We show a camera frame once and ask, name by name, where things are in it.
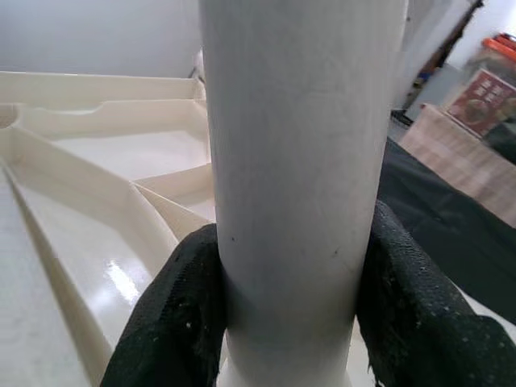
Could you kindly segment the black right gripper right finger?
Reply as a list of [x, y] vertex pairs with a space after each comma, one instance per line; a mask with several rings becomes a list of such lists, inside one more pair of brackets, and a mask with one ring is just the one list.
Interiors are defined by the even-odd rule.
[[477, 314], [383, 202], [356, 307], [377, 386], [513, 386], [515, 343]]

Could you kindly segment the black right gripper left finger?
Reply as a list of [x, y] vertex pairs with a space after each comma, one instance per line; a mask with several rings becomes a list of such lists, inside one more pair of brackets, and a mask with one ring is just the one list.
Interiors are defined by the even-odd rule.
[[139, 297], [102, 386], [213, 386], [227, 327], [217, 227], [188, 234]]

